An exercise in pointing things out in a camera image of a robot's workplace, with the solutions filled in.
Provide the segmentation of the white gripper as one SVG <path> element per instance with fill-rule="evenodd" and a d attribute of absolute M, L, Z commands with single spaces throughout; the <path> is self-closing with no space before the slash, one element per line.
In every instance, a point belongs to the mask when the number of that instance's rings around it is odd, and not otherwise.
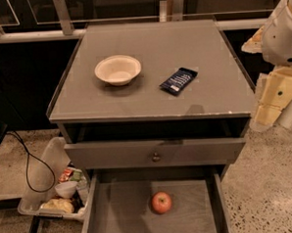
<path fill-rule="evenodd" d="M 263 53 L 264 60 L 275 66 L 292 66 L 292 0 L 281 0 L 241 49 Z M 260 77 L 257 86 L 254 126 L 273 126 L 292 100 L 292 68 L 276 68 Z"/>

